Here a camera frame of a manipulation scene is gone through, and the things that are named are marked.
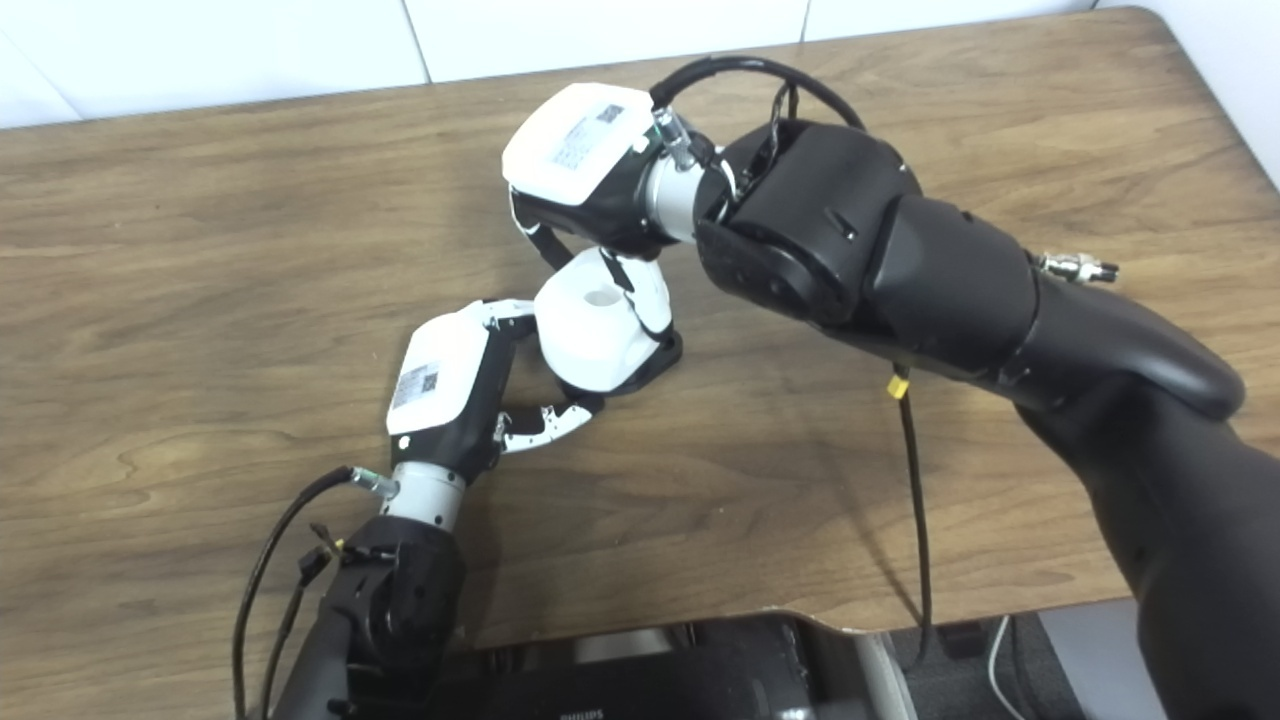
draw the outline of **black cable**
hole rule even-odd
[[[247,719],[244,708],[244,632],[248,626],[250,610],[253,609],[253,598],[257,597],[257,588],[262,584],[262,575],[266,573],[266,564],[271,560],[275,546],[279,544],[280,537],[284,536],[284,530],[293,521],[293,518],[323,492],[348,483],[351,471],[351,468],[347,466],[335,468],[302,488],[302,492],[293,498],[280,519],[275,521],[271,534],[266,537],[262,551],[257,556],[257,562],[253,564],[253,570],[250,571],[244,597],[241,598],[239,611],[236,614],[236,629],[232,632],[232,701],[236,707],[236,720]]]
[[[769,159],[764,163],[764,170],[760,173],[762,178],[769,174],[769,170],[773,169],[773,163],[778,159],[778,150],[782,145],[782,141],[778,138],[778,123],[782,122],[783,99],[787,99],[787,119],[794,120],[796,110],[800,108],[800,94],[796,92],[795,83],[782,83],[777,95],[773,96],[773,106],[769,109]]]
[[[289,639],[289,632],[293,630],[293,620],[297,619],[298,609],[302,607],[302,593],[306,589],[307,585],[302,580],[298,580],[298,584],[293,585],[293,594],[289,596],[289,606],[284,609],[284,618],[280,619],[280,629],[275,632],[275,642],[271,643],[271,655],[266,659],[266,671],[262,674],[262,698],[259,701],[262,720],[268,720],[268,710],[271,707],[271,683],[275,680],[275,669],[280,664],[284,642]]]
[[[893,364],[893,374],[904,380],[910,369]],[[915,514],[915,547],[920,564],[920,644],[915,659],[906,666],[911,670],[924,661],[929,651],[929,635],[933,628],[933,571],[929,568],[929,525],[924,516],[924,483],[920,479],[920,448],[915,441],[915,418],[911,415],[911,393],[904,391],[897,401],[897,413],[902,419],[902,442],[906,445],[906,473],[911,484],[911,511]]]
[[[559,270],[573,259],[573,252],[547,225],[539,224],[534,232],[526,232],[525,237],[553,270]]]
[[[280,618],[280,628],[275,632],[275,643],[271,644],[271,655],[266,660],[266,671],[262,674],[262,698],[260,707],[262,720],[268,720],[271,707],[271,684],[275,682],[275,669],[280,664],[280,653],[284,652],[284,643],[293,632],[293,623],[298,619],[298,609],[302,607],[302,594],[311,580],[320,577],[320,573],[329,566],[329,560],[338,557],[342,548],[329,537],[329,529],[317,523],[311,524],[311,530],[320,536],[324,546],[310,550],[298,560],[298,584],[293,585],[293,594],[289,596],[289,605],[284,609],[284,618]]]
[[[840,119],[845,120],[846,124],[858,129],[867,129],[867,126],[863,124],[863,119],[858,117],[858,113],[854,111],[852,106],[850,106],[844,97],[837,95],[836,91],[831,90],[818,79],[814,79],[813,76],[800,72],[790,65],[783,65],[782,63],[776,63],[764,58],[753,58],[750,55],[703,58],[701,60],[694,60],[692,63],[676,69],[676,72],[671,73],[649,88],[649,96],[653,99],[653,106],[666,108],[671,105],[677,95],[687,90],[694,83],[728,70],[763,73],[795,83],[820,100],[823,105],[831,108],[837,115],[840,115]]]

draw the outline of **metal connector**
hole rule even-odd
[[[671,154],[671,159],[676,161],[677,170],[685,172],[698,164],[692,151],[694,141],[689,137],[689,129],[685,128],[685,123],[680,120],[675,110],[669,106],[657,108],[653,111],[653,124],[658,128],[662,145]]]
[[[1093,255],[1085,255],[1084,252],[1046,252],[1036,259],[1036,269],[1076,284],[1091,282],[1114,283],[1120,275],[1120,265],[1103,263]]]
[[[390,500],[399,495],[399,483],[366,468],[352,469],[351,483],[367,489],[383,500]]]

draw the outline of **white wall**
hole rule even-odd
[[[81,119],[27,56],[0,33],[0,128]]]
[[[1102,0],[1165,18],[1271,182],[1280,187],[1280,1]]]
[[[805,40],[1088,10],[1093,0],[810,0]]]
[[[434,82],[799,42],[808,0],[406,0]]]
[[[399,0],[0,0],[0,33],[84,118],[426,81]]]
[[[1092,3],[0,0],[0,128],[1084,10]],[[1165,17],[1280,184],[1280,0],[1101,6],[1129,3]]]

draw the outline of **white plastic housing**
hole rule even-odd
[[[575,83],[543,102],[502,151],[511,187],[562,205],[581,205],[653,126],[648,92]]]
[[[489,343],[489,331],[468,310],[433,318],[413,331],[387,411],[392,436],[443,425],[462,413]]]
[[[643,293],[637,307],[654,309],[645,314],[654,322],[669,323],[669,299],[658,264],[628,263],[626,272],[637,293]],[[582,389],[617,388],[658,348],[594,247],[547,281],[534,299],[534,315],[547,364],[561,379]],[[666,325],[650,329],[660,332]]]

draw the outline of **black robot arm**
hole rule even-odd
[[[1009,234],[923,197],[865,132],[788,122],[780,135],[754,190],[699,222],[708,277],[1011,400],[1088,488],[1170,717],[1280,717],[1280,462],[1226,424],[1244,400],[1235,372],[1151,310],[1043,273]],[[726,155],[750,174],[763,138]]]

